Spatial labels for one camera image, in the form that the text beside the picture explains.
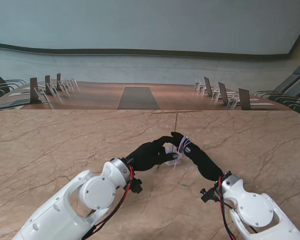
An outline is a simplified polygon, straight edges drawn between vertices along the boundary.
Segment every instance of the small object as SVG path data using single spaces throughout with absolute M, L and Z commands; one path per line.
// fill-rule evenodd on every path
M 61 88 L 61 91 L 64 92 L 64 93 L 68 93 L 66 85 L 61 81 L 58 81 L 58 83 L 59 83 L 59 86 Z
M 214 88 L 213 93 L 212 93 L 211 101 L 212 102 L 217 102 L 219 100 L 219 96 L 220 96 L 220 89 L 219 88 Z
M 60 98 L 59 93 L 56 89 L 56 86 L 53 83 L 46 83 L 46 85 L 48 86 L 52 96 Z
M 50 103 L 47 95 L 45 94 L 45 92 L 44 92 L 44 90 L 42 88 L 34 87 L 34 90 L 35 90 L 36 94 L 38 95 L 39 100 L 43 104 L 49 104 Z
M 136 179 L 135 177 L 133 177 L 132 180 L 130 180 L 131 186 L 130 186 L 130 190 L 131 192 L 135 193 L 135 194 L 139 194 L 143 189 L 141 187 L 142 181 L 140 179 Z M 124 190 L 126 190 L 128 187 L 128 184 L 125 185 L 123 187 Z
M 72 83 L 71 83 L 70 80 L 65 79 L 65 78 L 63 78 L 63 80 L 64 80 L 63 83 L 64 83 L 69 89 L 74 90 L 74 88 L 72 87 Z
M 178 154 L 178 158 L 177 159 L 165 162 L 168 166 L 174 166 L 175 163 L 176 164 L 180 164 L 181 163 L 183 154 L 181 152 L 178 153 L 177 148 L 173 144 L 171 144 L 171 145 L 169 145 L 169 146 L 167 146 L 165 148 L 165 153 L 166 154 L 169 154 L 169 153 L 176 153 L 176 154 Z
M 232 94 L 226 108 L 233 110 L 236 107 L 238 100 L 239 100 L 239 94 L 238 93 Z
M 78 87 L 77 81 L 74 76 L 70 77 L 70 80 L 71 80 L 73 86 Z
M 199 83 L 200 83 L 200 79 L 196 78 L 195 82 L 194 82 L 194 90 L 195 91 L 198 90 Z
M 204 94 L 206 90 L 206 83 L 201 81 L 199 84 L 199 94 Z

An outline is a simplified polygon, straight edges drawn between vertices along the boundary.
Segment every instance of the wall trim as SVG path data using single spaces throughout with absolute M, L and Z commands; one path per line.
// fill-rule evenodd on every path
M 282 54 L 240 54 L 204 51 L 177 51 L 177 50 L 151 50 L 151 49 L 122 49 L 122 48 L 34 48 L 0 43 L 0 49 L 9 49 L 35 54 L 51 55 L 150 55 L 165 57 L 193 57 L 210 59 L 233 59 L 233 60 L 283 60 L 288 59 L 300 42 L 300 34 L 288 53 Z

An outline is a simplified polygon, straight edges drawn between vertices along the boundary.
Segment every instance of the black cable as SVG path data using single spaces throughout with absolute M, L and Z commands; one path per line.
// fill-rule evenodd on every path
M 226 221 L 226 215 L 225 215 L 225 202 L 224 202 L 224 196 L 222 194 L 221 188 L 219 188 L 219 194 L 220 194 L 220 205 L 221 205 L 221 213 L 222 213 L 222 219 L 223 219 L 223 224 L 225 227 L 226 232 L 228 233 L 229 237 L 231 240 L 236 240 L 235 235 L 231 232 L 231 230 L 228 227 L 227 221 Z
M 102 227 L 106 224 L 106 222 L 108 222 L 113 217 L 113 215 L 115 215 L 115 213 L 120 208 L 121 204 L 124 202 L 127 192 L 130 190 L 129 184 L 131 184 L 131 180 L 134 177 L 134 175 L 135 175 L 135 173 L 132 172 L 132 174 L 130 176 L 130 181 L 128 182 L 128 186 L 125 189 L 122 198 L 120 199 L 118 204 L 115 206 L 115 208 L 112 210 L 112 212 L 110 212 L 110 214 L 108 216 L 106 216 L 106 218 L 103 219 L 101 222 L 99 222 L 98 224 L 96 224 L 92 228 L 90 228 L 90 230 L 81 238 L 81 240 L 86 240 L 86 239 L 90 238 L 93 234 L 100 231 L 102 229 Z
M 224 202 L 224 205 L 226 205 L 226 206 L 227 206 L 228 208 L 230 208 L 230 209 L 234 209 L 232 206 L 230 206 L 229 204 L 227 204 L 227 203 L 225 203 L 225 202 Z M 252 230 L 255 234 L 258 233 L 257 230 L 255 230 L 253 226 L 250 226 L 250 225 L 248 225 L 248 226 L 251 228 L 251 230 Z

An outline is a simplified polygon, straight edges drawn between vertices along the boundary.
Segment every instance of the wire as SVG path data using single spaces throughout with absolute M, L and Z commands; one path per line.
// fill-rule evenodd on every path
M 187 136 L 184 136 L 184 137 L 181 139 L 180 144 L 179 144 L 179 147 L 178 147 L 178 158 L 179 158 L 179 153 L 181 153 L 182 156 L 184 155 L 186 146 L 187 146 L 188 144 L 190 144 L 190 143 L 191 143 L 191 140 L 190 140 Z M 177 161 L 178 161 L 178 159 L 175 160 L 172 175 L 175 173 Z
M 226 216 L 225 216 L 225 202 L 224 202 L 224 196 L 222 193 L 222 188 L 221 188 L 221 176 L 219 176 L 219 182 L 218 182 L 218 190 L 219 190 L 219 197 L 220 197 L 220 208 L 221 208 L 221 213 L 222 213 L 222 218 L 223 218 L 223 224 L 225 227 L 225 230 L 227 231 L 229 237 L 231 240 L 236 240 L 235 235 L 230 231 L 227 221 L 226 221 Z
M 115 206 L 115 208 L 112 210 L 112 212 L 101 222 L 99 222 L 98 224 L 94 225 L 83 237 L 81 240 L 85 240 L 89 237 L 91 237 L 93 234 L 97 233 L 98 231 L 100 231 L 103 226 L 112 218 L 113 215 L 115 215 L 115 213 L 118 211 L 118 209 L 120 208 L 121 204 L 124 202 L 124 200 L 126 199 L 128 192 L 131 188 L 131 182 L 134 178 L 135 172 L 134 169 L 132 168 L 131 165 L 128 166 L 129 170 L 130 170 L 130 181 L 128 183 L 128 186 L 126 187 L 124 194 L 122 196 L 122 198 L 120 199 L 120 201 L 118 202 L 118 204 Z

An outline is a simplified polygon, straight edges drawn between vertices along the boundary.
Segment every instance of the finger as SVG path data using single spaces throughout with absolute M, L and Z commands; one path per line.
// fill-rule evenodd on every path
M 153 157 L 153 161 L 156 165 L 163 164 L 167 161 L 175 160 L 178 158 L 178 154 L 174 152 L 170 152 L 167 154 L 161 154 Z
M 182 138 L 184 137 L 180 132 L 176 132 L 176 131 L 172 131 L 171 135 L 172 137 L 178 139 L 179 141 L 181 141 Z
M 152 143 L 153 143 L 153 146 L 158 149 L 158 148 L 161 148 L 165 143 L 174 144 L 174 142 L 175 142 L 175 140 L 172 136 L 162 136 L 159 139 L 154 140 Z
M 160 155 L 165 155 L 166 154 L 166 148 L 164 146 L 162 146 L 159 150 L 159 154 Z

